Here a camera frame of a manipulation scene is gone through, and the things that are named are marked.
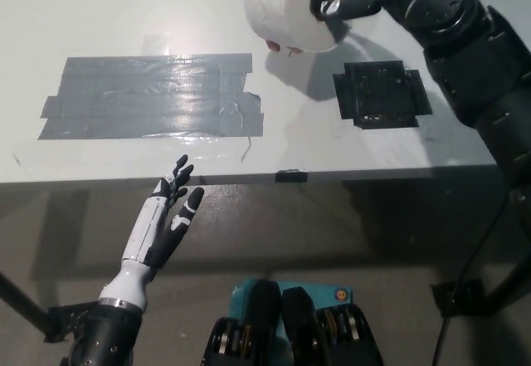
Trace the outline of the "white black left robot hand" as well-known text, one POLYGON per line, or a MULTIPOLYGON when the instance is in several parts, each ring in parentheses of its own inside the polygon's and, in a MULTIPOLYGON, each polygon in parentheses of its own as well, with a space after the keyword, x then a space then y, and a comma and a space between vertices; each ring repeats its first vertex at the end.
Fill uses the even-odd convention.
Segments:
POLYGON ((171 208, 187 195, 185 185, 192 171, 184 154, 145 200, 121 257, 119 273, 100 292, 101 305, 145 312, 148 284, 179 246, 204 196, 203 188, 195 188, 172 221, 167 221, 171 208))

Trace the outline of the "person's bare hand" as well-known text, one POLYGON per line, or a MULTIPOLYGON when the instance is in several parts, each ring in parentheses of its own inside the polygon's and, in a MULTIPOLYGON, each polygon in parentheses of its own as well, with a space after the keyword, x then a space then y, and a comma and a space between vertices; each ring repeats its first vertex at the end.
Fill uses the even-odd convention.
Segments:
POLYGON ((291 47, 291 46, 280 46, 278 43, 274 41, 270 41, 270 40, 266 40, 265 43, 268 49, 273 52, 280 52, 282 50, 287 50, 290 55, 293 55, 293 54, 298 55, 303 52, 299 48, 291 47))

